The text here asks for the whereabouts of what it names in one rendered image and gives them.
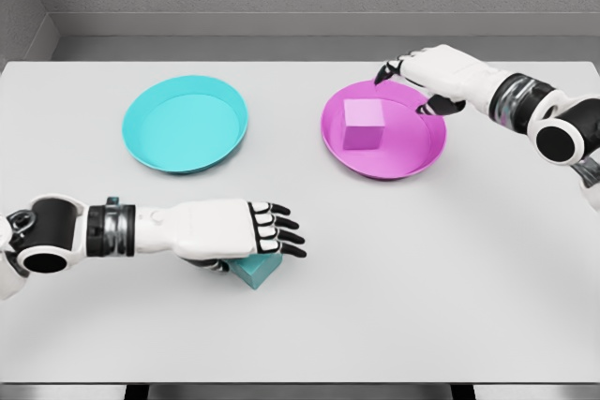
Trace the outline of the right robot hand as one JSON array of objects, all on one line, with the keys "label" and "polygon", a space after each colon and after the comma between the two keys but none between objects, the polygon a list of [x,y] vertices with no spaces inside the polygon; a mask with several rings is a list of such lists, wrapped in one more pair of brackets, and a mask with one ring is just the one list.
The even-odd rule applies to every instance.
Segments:
[{"label": "right robot hand", "polygon": [[469,54],[442,44],[385,62],[374,84],[379,85],[398,76],[431,94],[424,104],[416,108],[418,114],[447,116],[465,108],[462,83],[467,69],[476,64],[477,59]]}]

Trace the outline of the cyan block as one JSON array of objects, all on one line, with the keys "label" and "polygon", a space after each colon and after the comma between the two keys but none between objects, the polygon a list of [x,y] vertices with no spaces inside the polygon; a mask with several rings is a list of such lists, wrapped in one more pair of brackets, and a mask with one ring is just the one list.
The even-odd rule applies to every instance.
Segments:
[{"label": "cyan block", "polygon": [[257,289],[282,262],[279,253],[255,254],[244,259],[229,259],[230,271],[247,285]]}]

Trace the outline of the white table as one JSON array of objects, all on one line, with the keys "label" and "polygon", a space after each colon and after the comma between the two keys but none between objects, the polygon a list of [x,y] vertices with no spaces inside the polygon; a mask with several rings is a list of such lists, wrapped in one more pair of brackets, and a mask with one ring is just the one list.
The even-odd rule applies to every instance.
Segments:
[{"label": "white table", "polygon": [[[394,182],[327,151],[320,117],[375,63],[11,62],[0,75],[0,206],[41,194],[170,207],[288,207],[307,257],[259,289],[169,252],[34,274],[0,302],[0,382],[600,382],[600,216],[577,175],[473,110]],[[234,155],[150,170],[121,126],[148,87],[216,77],[247,102]]]}]

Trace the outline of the pink block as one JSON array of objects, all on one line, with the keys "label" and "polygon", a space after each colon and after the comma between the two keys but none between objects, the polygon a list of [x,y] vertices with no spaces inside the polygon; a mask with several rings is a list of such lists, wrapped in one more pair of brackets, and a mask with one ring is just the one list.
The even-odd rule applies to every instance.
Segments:
[{"label": "pink block", "polygon": [[378,98],[347,98],[343,101],[344,150],[375,150],[381,146],[385,120]]}]

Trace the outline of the pink plate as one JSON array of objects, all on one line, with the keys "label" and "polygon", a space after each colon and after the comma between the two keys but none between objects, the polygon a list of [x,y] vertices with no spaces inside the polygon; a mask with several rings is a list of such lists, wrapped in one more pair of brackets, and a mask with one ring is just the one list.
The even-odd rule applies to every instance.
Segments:
[{"label": "pink plate", "polygon": [[[343,101],[347,98],[382,101],[385,129],[378,149],[343,149]],[[379,85],[373,81],[350,84],[333,94],[323,107],[323,141],[340,163],[366,177],[394,180],[412,176],[430,167],[441,156],[446,143],[444,120],[415,111],[425,102],[423,94],[394,81]]]}]

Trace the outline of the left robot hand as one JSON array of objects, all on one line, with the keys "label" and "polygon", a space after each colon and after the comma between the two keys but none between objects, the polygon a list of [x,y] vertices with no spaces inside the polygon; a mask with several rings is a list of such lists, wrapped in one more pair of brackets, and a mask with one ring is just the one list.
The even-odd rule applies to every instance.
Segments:
[{"label": "left robot hand", "polygon": [[180,259],[213,272],[227,272],[230,259],[281,254],[299,259],[307,252],[299,224],[285,206],[241,199],[182,203],[174,220],[172,250]]}]

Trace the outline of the cyan plate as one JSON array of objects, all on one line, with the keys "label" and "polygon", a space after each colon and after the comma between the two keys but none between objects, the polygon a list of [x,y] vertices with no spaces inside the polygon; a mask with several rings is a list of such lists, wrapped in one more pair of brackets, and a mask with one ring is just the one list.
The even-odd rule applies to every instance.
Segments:
[{"label": "cyan plate", "polygon": [[161,81],[130,104],[122,123],[129,153],[145,166],[192,173],[215,166],[248,129],[248,107],[231,85],[186,75]]}]

